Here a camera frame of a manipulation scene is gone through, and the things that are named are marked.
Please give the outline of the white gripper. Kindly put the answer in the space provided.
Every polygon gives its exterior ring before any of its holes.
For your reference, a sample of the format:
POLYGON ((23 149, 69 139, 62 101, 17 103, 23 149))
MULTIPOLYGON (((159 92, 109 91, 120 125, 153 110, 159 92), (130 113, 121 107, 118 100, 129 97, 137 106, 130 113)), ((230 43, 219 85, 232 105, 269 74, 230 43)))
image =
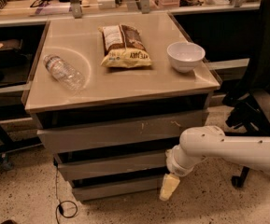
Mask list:
POLYGON ((166 167, 171 174, 163 176, 163 184, 160 190, 160 199, 168 201, 180 183, 180 177, 188 175, 193 168, 181 167, 174 158, 174 151, 167 149, 165 151, 166 167))

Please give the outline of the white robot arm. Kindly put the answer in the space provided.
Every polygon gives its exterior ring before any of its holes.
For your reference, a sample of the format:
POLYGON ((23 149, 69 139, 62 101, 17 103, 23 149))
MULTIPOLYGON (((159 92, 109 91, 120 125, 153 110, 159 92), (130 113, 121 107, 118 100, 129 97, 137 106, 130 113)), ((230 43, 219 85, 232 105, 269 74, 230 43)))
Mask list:
POLYGON ((180 178, 206 158, 223 158, 270 175, 269 136, 228 136, 218 126, 185 130, 179 143, 165 152, 168 174, 163 176, 160 199, 168 201, 180 178))

